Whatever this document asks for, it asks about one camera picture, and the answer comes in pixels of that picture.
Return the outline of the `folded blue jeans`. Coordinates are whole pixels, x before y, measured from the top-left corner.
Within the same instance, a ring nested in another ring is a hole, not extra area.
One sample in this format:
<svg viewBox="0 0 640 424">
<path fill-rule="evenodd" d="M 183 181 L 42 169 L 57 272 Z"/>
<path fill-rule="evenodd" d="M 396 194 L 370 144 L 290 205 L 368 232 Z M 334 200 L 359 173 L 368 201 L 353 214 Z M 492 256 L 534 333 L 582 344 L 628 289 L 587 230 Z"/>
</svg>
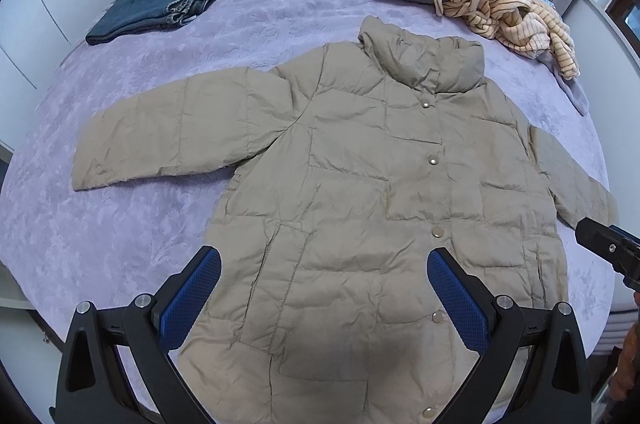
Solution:
<svg viewBox="0 0 640 424">
<path fill-rule="evenodd" d="M 86 35 L 90 46 L 126 35 L 180 28 L 216 0 L 115 0 Z"/>
</svg>

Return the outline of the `cream striped fleece garment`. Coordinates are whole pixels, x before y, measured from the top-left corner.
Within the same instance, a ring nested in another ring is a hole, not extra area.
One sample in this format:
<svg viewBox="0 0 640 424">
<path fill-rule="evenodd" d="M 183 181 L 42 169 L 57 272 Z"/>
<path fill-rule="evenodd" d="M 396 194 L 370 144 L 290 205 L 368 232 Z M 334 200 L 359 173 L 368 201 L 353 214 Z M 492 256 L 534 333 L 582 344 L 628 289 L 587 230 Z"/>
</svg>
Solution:
<svg viewBox="0 0 640 424">
<path fill-rule="evenodd" d="M 461 18 L 471 32 L 497 40 L 509 50 L 538 58 L 548 53 L 560 75 L 579 75 L 570 28 L 544 0 L 433 0 L 438 16 Z"/>
</svg>

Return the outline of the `purple bed blanket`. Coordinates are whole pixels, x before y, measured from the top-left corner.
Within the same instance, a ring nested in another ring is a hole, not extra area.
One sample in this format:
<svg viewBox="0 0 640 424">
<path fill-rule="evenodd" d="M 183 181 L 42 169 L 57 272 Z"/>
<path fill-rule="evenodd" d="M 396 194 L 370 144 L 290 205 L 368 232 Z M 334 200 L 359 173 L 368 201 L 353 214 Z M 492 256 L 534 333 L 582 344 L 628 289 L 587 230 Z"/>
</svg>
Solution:
<svg viewBox="0 0 640 424">
<path fill-rule="evenodd" d="M 471 34 L 428 6 L 402 0 L 220 0 L 175 32 L 82 44 L 55 75 L 36 129 L 16 152 L 1 193 L 1 258 L 28 299 L 60 334 L 78 301 L 127 303 L 181 269 L 232 180 L 233 166 L 197 175 L 129 180 L 75 190 L 74 157 L 94 115 L 177 80 L 235 67 L 262 72 L 329 43 L 355 42 L 373 16 L 416 35 L 480 44 L 484 69 L 535 127 L 555 137 L 608 189 L 600 141 L 548 68 Z M 567 266 L 567 296 L 587 348 L 600 338 L 613 274 L 581 249 L 574 225 L 556 226 Z"/>
</svg>

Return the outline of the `beige puffer jacket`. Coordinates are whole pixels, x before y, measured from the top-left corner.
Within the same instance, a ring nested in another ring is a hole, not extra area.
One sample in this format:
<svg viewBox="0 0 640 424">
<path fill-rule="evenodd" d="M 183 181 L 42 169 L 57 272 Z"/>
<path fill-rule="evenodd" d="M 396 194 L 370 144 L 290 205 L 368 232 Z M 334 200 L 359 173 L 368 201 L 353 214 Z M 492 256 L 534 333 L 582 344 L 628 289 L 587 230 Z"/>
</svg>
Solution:
<svg viewBox="0 0 640 424">
<path fill-rule="evenodd" d="M 556 226 L 610 192 L 487 78 L 483 48 L 369 16 L 262 72 L 208 72 L 90 119 L 75 190 L 233 166 L 218 285 L 179 356 L 221 423 L 431 423 L 475 362 L 425 274 L 444 247 L 529 308 L 567 296 Z"/>
</svg>

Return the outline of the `dark framed window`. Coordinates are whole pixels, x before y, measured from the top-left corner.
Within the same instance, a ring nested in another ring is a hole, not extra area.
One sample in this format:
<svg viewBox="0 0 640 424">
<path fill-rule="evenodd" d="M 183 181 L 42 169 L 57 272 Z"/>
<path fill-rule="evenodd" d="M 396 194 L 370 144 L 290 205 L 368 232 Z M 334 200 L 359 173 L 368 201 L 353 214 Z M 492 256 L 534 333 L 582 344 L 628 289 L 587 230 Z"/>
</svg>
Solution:
<svg viewBox="0 0 640 424">
<path fill-rule="evenodd" d="M 606 14 L 634 52 L 639 53 L 639 0 L 612 0 L 606 8 Z"/>
</svg>

